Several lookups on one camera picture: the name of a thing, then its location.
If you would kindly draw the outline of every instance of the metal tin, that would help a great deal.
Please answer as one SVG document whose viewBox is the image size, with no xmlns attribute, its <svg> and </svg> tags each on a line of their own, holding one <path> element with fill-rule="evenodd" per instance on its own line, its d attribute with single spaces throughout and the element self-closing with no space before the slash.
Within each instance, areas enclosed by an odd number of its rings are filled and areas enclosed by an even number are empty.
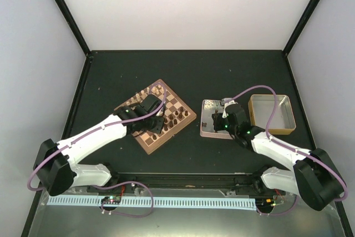
<svg viewBox="0 0 355 237">
<path fill-rule="evenodd" d="M 287 95 L 278 94 L 276 96 L 277 109 L 271 121 L 269 132 L 271 134 L 287 135 L 296 128 L 291 102 Z M 265 129 L 272 113 L 274 102 L 272 94 L 252 95 L 248 103 L 251 124 Z"/>
<path fill-rule="evenodd" d="M 202 101 L 200 135 L 202 137 L 232 139 L 226 130 L 215 132 L 213 129 L 212 114 L 223 112 L 224 107 L 221 106 L 220 100 L 205 99 Z"/>
</svg>

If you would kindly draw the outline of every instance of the red wire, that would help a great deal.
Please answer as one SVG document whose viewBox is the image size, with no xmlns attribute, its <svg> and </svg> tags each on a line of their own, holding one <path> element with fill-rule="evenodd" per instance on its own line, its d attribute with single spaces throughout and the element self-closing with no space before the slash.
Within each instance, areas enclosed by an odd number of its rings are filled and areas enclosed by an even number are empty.
<svg viewBox="0 0 355 237">
<path fill-rule="evenodd" d="M 279 196 L 281 196 L 281 198 L 283 199 L 283 201 L 286 201 L 286 200 L 284 199 L 284 197 L 280 194 L 280 192 L 279 192 L 277 189 L 275 189 L 275 192 L 276 192 Z"/>
<path fill-rule="evenodd" d="M 125 186 L 124 186 L 124 185 L 122 185 L 122 189 L 121 189 L 121 196 L 123 195 L 124 190 L 125 190 Z"/>
</svg>

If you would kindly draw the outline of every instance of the black frame edge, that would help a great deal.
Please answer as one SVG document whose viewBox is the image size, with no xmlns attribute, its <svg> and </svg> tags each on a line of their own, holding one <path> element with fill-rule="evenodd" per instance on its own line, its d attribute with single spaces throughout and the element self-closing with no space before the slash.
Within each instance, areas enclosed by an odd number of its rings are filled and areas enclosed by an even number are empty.
<svg viewBox="0 0 355 237">
<path fill-rule="evenodd" d="M 84 90 L 84 86 L 85 83 L 87 81 L 87 77 L 91 68 L 93 62 L 93 57 L 91 55 L 88 55 L 85 63 L 84 63 L 84 67 L 82 70 L 82 73 L 80 75 L 79 78 L 79 83 L 77 86 L 77 90 L 75 91 L 75 95 L 73 98 L 73 102 L 72 102 L 72 106 L 70 107 L 70 111 L 69 111 L 69 115 L 67 118 L 67 121 L 65 123 L 65 127 L 63 130 L 63 134 L 62 134 L 62 139 L 67 139 L 70 137 L 70 133 L 72 132 L 72 126 L 74 123 L 74 118 L 75 115 L 77 113 L 78 107 L 79 107 L 79 103 L 83 94 L 83 90 Z M 42 191 L 37 191 L 34 195 L 33 201 L 32 201 L 32 205 L 31 208 L 29 210 L 28 216 L 26 218 L 26 222 L 24 224 L 23 227 L 23 231 L 21 234 L 21 237 L 27 237 L 29 235 L 29 232 L 31 230 L 31 226 L 32 226 L 32 222 L 34 220 L 34 216 L 36 214 L 37 211 L 37 206 L 39 204 L 40 201 L 40 197 L 42 195 Z"/>
<path fill-rule="evenodd" d="M 313 11 L 316 9 L 319 1 L 320 0 L 309 1 L 305 11 L 303 11 L 301 18 L 296 25 L 296 28 L 293 30 L 289 40 L 287 41 L 285 48 L 283 49 L 285 55 L 289 55 L 290 51 L 292 50 L 293 46 L 295 45 L 299 36 L 301 35 L 304 27 L 306 26 L 308 20 L 310 19 Z"/>
<path fill-rule="evenodd" d="M 90 49 L 89 49 L 82 33 L 80 32 L 77 23 L 75 22 L 72 14 L 70 13 L 70 10 L 69 10 L 67 4 L 65 3 L 64 0 L 55 0 L 55 2 L 57 3 L 60 11 L 62 12 L 65 20 L 67 21 L 67 24 L 71 28 L 75 38 L 77 39 L 79 45 L 81 46 L 84 54 L 86 56 L 88 56 L 90 54 Z"/>
<path fill-rule="evenodd" d="M 73 98 L 72 106 L 70 107 L 68 119 L 67 119 L 67 122 L 65 123 L 65 126 L 64 126 L 62 139 L 69 138 L 70 134 L 72 132 L 74 119 L 75 119 L 75 116 L 78 111 L 79 103 L 82 98 L 84 86 L 85 86 L 85 83 L 87 82 L 88 74 L 89 74 L 93 59 L 94 59 L 93 56 L 88 55 L 85 60 L 84 67 L 83 67 L 82 73 L 79 78 L 77 90 L 75 91 L 75 95 Z"/>
<path fill-rule="evenodd" d="M 315 143 L 315 140 L 313 138 L 313 135 L 312 135 L 312 132 L 311 132 L 311 128 L 310 128 L 310 125 L 309 125 L 308 120 L 307 120 L 305 109 L 303 108 L 303 104 L 302 104 L 302 101 L 301 101 L 301 96 L 300 96 L 300 93 L 298 92 L 298 89 L 297 89 L 297 85 L 296 85 L 295 78 L 293 76 L 293 72 L 292 72 L 292 68 L 291 68 L 291 65 L 290 65 L 290 61 L 288 60 L 287 55 L 284 55 L 284 57 L 285 57 L 285 61 L 286 61 L 286 64 L 287 64 L 287 69 L 288 69 L 288 71 L 290 73 L 290 77 L 291 77 L 291 80 L 292 80 L 293 88 L 295 89 L 295 92 L 296 92 L 297 100 L 298 100 L 298 102 L 300 104 L 300 107 L 301 107 L 303 120 L 306 123 L 307 133 L 308 133 L 308 135 L 310 136 L 310 139 L 311 139 L 312 147 L 310 149 L 314 150 L 314 149 L 317 148 L 316 147 L 316 143 Z M 341 221 L 341 224 L 343 226 L 343 230 L 344 230 L 345 236 L 346 237 L 353 237 L 354 235 L 353 235 L 353 232 L 352 232 L 348 217 L 347 217 L 347 215 L 345 213 L 345 209 L 344 209 L 343 203 L 342 202 L 335 202 L 335 206 L 337 208 L 338 215 L 340 217 L 340 221 Z"/>
</svg>

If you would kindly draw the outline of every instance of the white cable tray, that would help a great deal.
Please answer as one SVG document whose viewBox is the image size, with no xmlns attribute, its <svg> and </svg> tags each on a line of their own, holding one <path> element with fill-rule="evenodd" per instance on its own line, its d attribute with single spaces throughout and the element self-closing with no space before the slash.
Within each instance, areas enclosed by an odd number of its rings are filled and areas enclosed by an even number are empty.
<svg viewBox="0 0 355 237">
<path fill-rule="evenodd" d="M 97 195 L 59 195 L 50 196 L 47 205 L 101 206 L 104 196 Z M 149 208 L 148 196 L 123 196 L 119 204 L 104 206 Z M 208 208 L 208 209 L 243 209 L 256 210 L 255 199 L 248 198 L 189 198 L 189 197 L 154 197 L 155 208 Z"/>
</svg>

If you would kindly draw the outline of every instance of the white wall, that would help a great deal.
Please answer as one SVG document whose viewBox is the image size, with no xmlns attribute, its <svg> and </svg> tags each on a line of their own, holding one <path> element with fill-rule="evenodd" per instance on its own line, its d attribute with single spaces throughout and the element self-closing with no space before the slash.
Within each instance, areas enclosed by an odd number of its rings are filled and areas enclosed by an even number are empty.
<svg viewBox="0 0 355 237">
<path fill-rule="evenodd" d="M 283 49 L 309 0 L 65 0 L 91 49 Z"/>
<path fill-rule="evenodd" d="M 85 57 L 54 0 L 0 0 L 0 14 L 0 235 L 11 237 L 33 200 L 26 181 L 39 145 L 60 138 Z"/>
<path fill-rule="evenodd" d="M 317 146 L 349 187 L 344 202 L 355 230 L 355 1 L 321 0 L 290 54 Z"/>
</svg>

